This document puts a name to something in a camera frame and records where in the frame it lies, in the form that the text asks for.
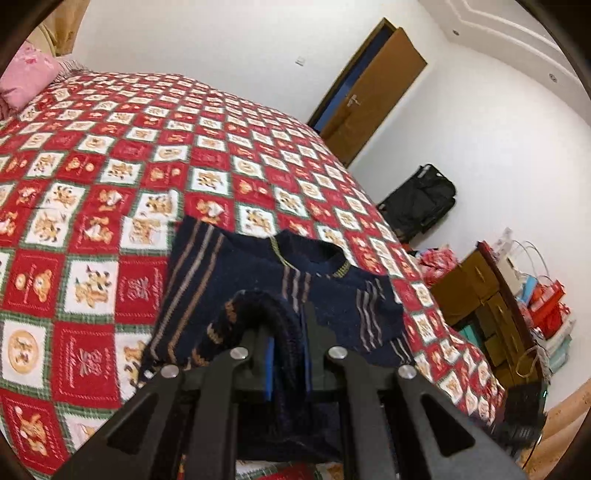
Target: door handle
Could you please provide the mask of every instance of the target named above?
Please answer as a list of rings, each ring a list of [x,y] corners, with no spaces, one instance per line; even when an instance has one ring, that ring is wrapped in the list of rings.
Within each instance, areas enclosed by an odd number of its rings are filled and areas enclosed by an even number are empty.
[[[347,102],[347,106],[348,106],[348,107],[351,107],[351,105],[353,105],[354,103],[357,103],[357,105],[361,105],[361,103],[359,103],[359,102],[357,101],[357,95],[353,95],[353,96],[352,96],[352,97],[349,99],[349,101]]]

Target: headboard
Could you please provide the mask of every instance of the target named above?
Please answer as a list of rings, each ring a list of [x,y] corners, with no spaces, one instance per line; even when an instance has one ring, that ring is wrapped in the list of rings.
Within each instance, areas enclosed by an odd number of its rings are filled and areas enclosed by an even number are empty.
[[[56,56],[56,38],[44,24],[36,27],[27,37],[27,40],[43,53],[47,53],[53,57]]]

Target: metal screw head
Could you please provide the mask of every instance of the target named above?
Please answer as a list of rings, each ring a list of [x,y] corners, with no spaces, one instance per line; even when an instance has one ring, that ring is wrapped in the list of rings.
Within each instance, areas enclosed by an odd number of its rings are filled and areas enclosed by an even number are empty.
[[[234,360],[244,360],[248,356],[248,348],[244,348],[243,346],[237,346],[230,350],[230,356]]]
[[[342,360],[347,356],[347,349],[341,346],[333,346],[329,348],[329,357],[335,360]]]
[[[398,368],[398,375],[406,380],[412,380],[417,376],[417,369],[412,365],[401,365]]]
[[[160,369],[160,375],[164,378],[174,378],[178,375],[179,369],[176,365],[164,365]]]

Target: sweater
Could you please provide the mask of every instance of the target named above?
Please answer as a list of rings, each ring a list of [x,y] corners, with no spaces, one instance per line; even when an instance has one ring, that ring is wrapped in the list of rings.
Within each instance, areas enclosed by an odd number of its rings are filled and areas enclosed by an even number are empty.
[[[211,358],[199,345],[205,336],[215,338],[212,321],[243,290],[281,298],[296,314],[311,301],[318,323],[334,331],[338,344],[372,364],[414,362],[389,278],[352,266],[337,245],[287,230],[269,238],[240,235],[186,216],[167,268],[142,375],[165,364],[207,365]]]

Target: red bag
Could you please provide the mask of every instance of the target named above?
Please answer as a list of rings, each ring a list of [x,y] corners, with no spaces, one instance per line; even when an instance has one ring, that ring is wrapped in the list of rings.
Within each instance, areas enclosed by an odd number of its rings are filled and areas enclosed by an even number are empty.
[[[562,327],[562,314],[560,311],[560,305],[554,306],[548,314],[536,324],[544,334],[546,340],[549,340],[554,336],[560,327]]]
[[[418,258],[418,267],[427,288],[431,288],[456,266],[457,258],[448,247],[426,250]]]
[[[564,296],[564,287],[558,280],[552,283],[552,285],[541,285],[541,288],[543,289],[541,296],[536,300],[532,300],[530,303],[531,318],[536,327],[540,326],[540,323],[542,323],[554,309],[558,308],[558,302]]]

